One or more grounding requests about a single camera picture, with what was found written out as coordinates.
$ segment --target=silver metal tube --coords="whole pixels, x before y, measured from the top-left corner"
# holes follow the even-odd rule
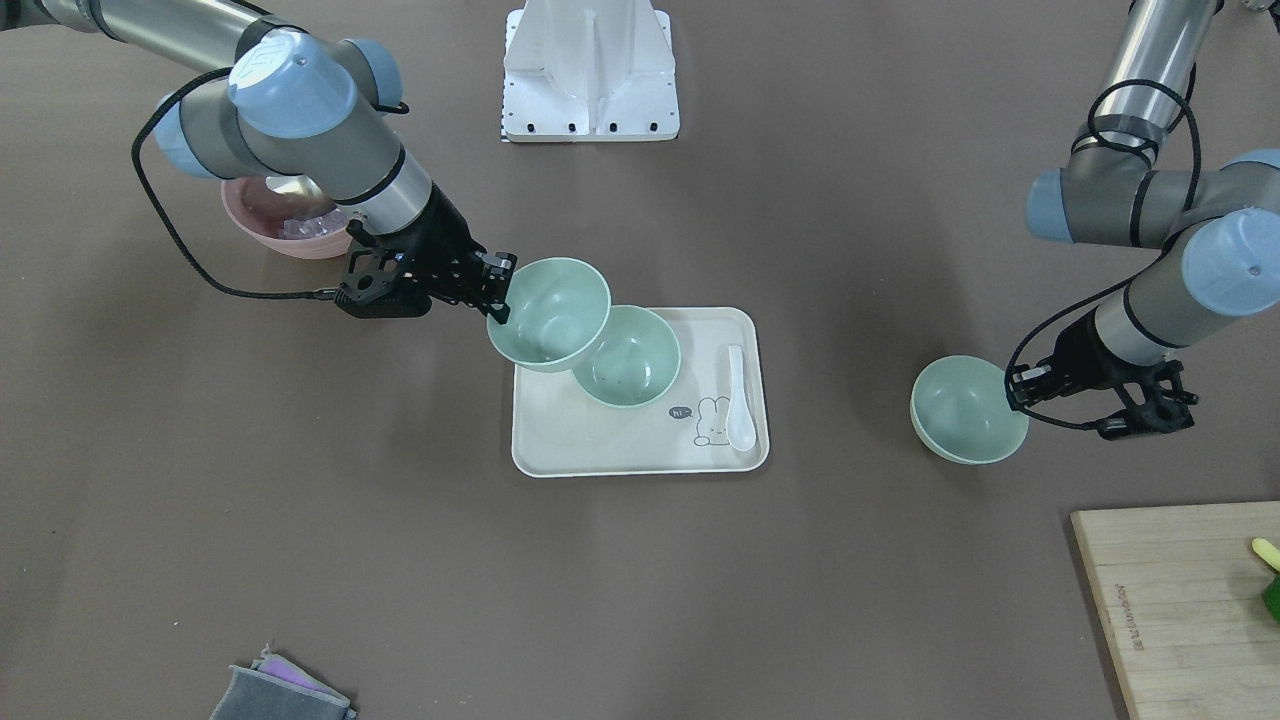
[[[221,0],[100,0],[104,29],[195,70],[236,63],[241,35],[259,13]]]
[[[1216,8],[1217,0],[1137,0],[1103,88],[1143,78],[1185,95]],[[1125,87],[1102,102],[1098,115],[1133,115],[1167,128],[1178,117],[1178,105],[1158,90]]]

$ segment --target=pink bowl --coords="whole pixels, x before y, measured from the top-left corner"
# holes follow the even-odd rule
[[[260,177],[223,181],[223,208],[236,225],[253,240],[291,258],[303,260],[323,260],[344,255],[351,246],[347,231],[332,232],[306,240],[282,240],[276,237],[284,220],[296,215],[296,208],[285,196],[276,195],[266,187],[266,179]]]

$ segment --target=tray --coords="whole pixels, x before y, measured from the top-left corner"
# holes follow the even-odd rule
[[[652,307],[680,340],[676,383],[632,410],[591,400],[572,373],[516,368],[511,457],[532,478],[746,473],[769,455],[755,324],[736,307]],[[724,434],[728,345],[741,345],[755,447],[739,452]]]

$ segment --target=wooden cutting board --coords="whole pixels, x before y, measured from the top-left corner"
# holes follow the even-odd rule
[[[1071,524],[1133,720],[1280,719],[1280,502],[1087,510]]]

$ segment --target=mint green bowl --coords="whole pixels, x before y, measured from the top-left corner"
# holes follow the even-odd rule
[[[609,283],[573,258],[547,258],[516,270],[507,287],[507,324],[488,322],[503,357],[538,373],[581,363],[609,319]]]
[[[1009,407],[1005,372],[980,357],[934,360],[911,388],[915,434],[952,462],[998,462],[1021,447],[1028,425],[1027,415]]]
[[[599,346],[573,378],[611,407],[640,407],[663,396],[680,374],[680,341],[653,310],[614,305]]]

